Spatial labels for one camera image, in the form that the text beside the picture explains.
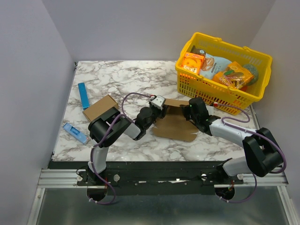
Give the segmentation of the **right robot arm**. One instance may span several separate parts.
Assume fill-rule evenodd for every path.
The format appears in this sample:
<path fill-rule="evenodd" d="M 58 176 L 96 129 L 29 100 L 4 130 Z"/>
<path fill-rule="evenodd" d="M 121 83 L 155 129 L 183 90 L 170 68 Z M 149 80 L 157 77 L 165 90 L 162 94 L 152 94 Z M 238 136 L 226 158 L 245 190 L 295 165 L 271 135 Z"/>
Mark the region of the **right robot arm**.
<path fill-rule="evenodd" d="M 284 153 L 272 133 L 266 129 L 248 129 L 228 122 L 229 117 L 220 118 L 210 115 L 200 97 L 189 100 L 188 105 L 181 105 L 183 116 L 199 131 L 226 139 L 244 149 L 244 157 L 224 161 L 216 171 L 218 182 L 225 184 L 238 174 L 254 174 L 264 177 L 276 173 L 275 168 L 282 166 L 279 173 L 285 171 L 287 162 Z"/>

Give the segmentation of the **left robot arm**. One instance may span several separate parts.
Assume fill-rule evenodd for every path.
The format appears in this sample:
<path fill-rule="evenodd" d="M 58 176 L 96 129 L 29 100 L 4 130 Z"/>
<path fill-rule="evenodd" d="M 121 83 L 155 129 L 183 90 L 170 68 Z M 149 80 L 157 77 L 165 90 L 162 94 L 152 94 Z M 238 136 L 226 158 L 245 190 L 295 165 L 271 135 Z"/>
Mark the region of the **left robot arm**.
<path fill-rule="evenodd" d="M 93 185 L 99 185 L 103 182 L 106 169 L 106 158 L 109 147 L 114 144 L 118 138 L 125 134 L 134 141 L 140 140 L 146 135 L 146 131 L 157 119 L 162 119 L 166 115 L 167 106 L 155 107 L 150 104 L 143 107 L 134 122 L 118 109 L 112 107 L 104 114 L 94 119 L 88 126 L 90 137 L 96 143 L 90 153 L 88 167 L 91 170 L 88 173 L 88 180 Z"/>

